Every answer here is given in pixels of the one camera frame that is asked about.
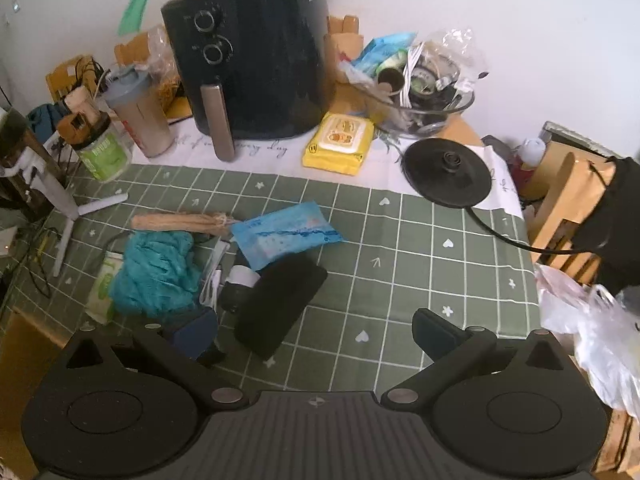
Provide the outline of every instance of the yellow wet wipes package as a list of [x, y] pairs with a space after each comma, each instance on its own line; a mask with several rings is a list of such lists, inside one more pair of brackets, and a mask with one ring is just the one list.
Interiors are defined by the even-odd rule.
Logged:
[[302, 165], [355, 175], [367, 156], [373, 131], [373, 123], [367, 119], [328, 113], [306, 146]]

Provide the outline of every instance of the bowl of clutter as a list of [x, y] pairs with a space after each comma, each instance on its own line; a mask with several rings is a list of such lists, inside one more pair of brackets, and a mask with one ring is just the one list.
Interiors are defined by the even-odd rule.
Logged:
[[450, 30], [415, 41], [414, 33], [372, 40], [358, 59], [338, 69], [363, 95], [369, 119], [382, 131], [430, 137], [447, 117], [475, 101], [475, 83], [488, 75], [472, 31]]

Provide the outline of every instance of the air fryer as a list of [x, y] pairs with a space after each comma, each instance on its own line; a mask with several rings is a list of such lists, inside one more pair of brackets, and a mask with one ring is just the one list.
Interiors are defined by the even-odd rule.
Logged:
[[164, 24], [198, 129], [221, 160], [233, 140], [294, 137], [328, 109], [326, 0], [172, 0]]

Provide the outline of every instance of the control dial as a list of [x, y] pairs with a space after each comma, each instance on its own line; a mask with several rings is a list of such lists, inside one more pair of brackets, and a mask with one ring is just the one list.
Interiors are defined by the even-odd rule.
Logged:
[[212, 43], [205, 45], [202, 55], [210, 65], [219, 65], [227, 61], [233, 54], [231, 42], [224, 36], [216, 36]]
[[198, 32], [211, 32], [222, 22], [222, 13], [219, 9], [199, 10], [193, 17], [193, 25]]

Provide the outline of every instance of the silver screw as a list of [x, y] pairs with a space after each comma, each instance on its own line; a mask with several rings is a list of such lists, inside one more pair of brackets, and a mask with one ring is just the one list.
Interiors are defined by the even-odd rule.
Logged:
[[411, 404], [418, 400], [418, 394], [408, 388], [395, 388], [386, 394], [386, 396], [391, 402], [396, 404]]
[[211, 398], [220, 404], [233, 404], [242, 399], [242, 392], [237, 388], [218, 388], [213, 390]]

